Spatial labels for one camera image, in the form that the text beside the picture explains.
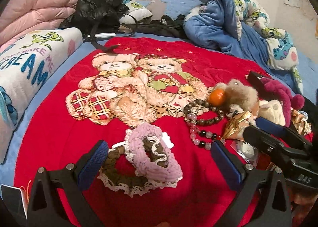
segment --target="blue gripper pad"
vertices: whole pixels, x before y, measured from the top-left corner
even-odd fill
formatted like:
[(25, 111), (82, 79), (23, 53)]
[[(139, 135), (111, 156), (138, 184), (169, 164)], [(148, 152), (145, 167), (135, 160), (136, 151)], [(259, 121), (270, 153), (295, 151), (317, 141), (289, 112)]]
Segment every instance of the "blue gripper pad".
[(77, 179), (77, 186), (80, 191), (89, 189), (95, 179), (99, 169), (103, 165), (108, 155), (108, 144), (104, 141), (95, 150), (92, 156), (88, 159)]
[(231, 154), (220, 141), (212, 143), (211, 156), (230, 189), (238, 191), (245, 179), (243, 163)]
[(281, 125), (277, 125), (265, 118), (259, 117), (255, 120), (256, 125), (263, 131), (272, 134), (276, 137), (285, 136), (285, 128)]

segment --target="plastic package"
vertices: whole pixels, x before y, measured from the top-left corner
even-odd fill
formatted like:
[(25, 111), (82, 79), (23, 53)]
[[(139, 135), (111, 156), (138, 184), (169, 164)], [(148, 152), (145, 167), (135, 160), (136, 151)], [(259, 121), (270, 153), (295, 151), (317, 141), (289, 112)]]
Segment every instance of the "plastic package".
[(251, 146), (249, 143), (235, 139), (231, 147), (248, 163), (252, 164), (254, 167), (257, 166), (259, 152), (258, 150)]

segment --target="black puffer jacket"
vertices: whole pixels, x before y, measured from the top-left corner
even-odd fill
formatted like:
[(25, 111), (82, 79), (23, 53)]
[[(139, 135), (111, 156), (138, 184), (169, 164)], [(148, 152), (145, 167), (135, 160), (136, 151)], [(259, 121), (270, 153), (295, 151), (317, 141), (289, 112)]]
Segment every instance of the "black puffer jacket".
[(122, 2), (123, 0), (78, 0), (75, 13), (66, 18), (60, 28), (76, 27), (87, 35), (100, 22), (96, 33), (117, 29), (122, 15), (120, 13), (128, 10)]

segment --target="metal bolt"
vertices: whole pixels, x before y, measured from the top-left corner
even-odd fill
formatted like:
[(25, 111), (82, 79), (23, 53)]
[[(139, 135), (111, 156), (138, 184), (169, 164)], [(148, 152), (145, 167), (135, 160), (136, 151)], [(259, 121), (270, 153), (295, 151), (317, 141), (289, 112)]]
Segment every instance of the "metal bolt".
[(276, 167), (275, 168), (275, 171), (278, 173), (278, 174), (281, 174), (283, 171), (281, 170), (281, 168), (279, 168), (279, 167)]
[(38, 173), (43, 173), (45, 171), (45, 169), (43, 168), (43, 167), (40, 167), (39, 169), (38, 169)]
[(68, 165), (66, 165), (66, 169), (68, 169), (68, 170), (74, 169), (74, 164), (69, 163)]
[(253, 169), (254, 169), (254, 166), (253, 166), (252, 164), (248, 163), (248, 164), (245, 165), (245, 168), (246, 168), (247, 170), (253, 170)]

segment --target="pink plush toy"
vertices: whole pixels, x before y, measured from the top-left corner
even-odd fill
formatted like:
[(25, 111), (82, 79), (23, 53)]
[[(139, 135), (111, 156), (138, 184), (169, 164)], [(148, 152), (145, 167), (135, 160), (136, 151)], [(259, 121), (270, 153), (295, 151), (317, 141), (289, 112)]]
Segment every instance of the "pink plush toy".
[(270, 78), (261, 78), (261, 82), (264, 84), (266, 91), (276, 94), (279, 97), (279, 100), (283, 102), (283, 114), (285, 117), (286, 125), (290, 125), (290, 107), (295, 110), (300, 110), (304, 104), (305, 99), (300, 94), (292, 96), (290, 89), (283, 85), (278, 80), (273, 80)]

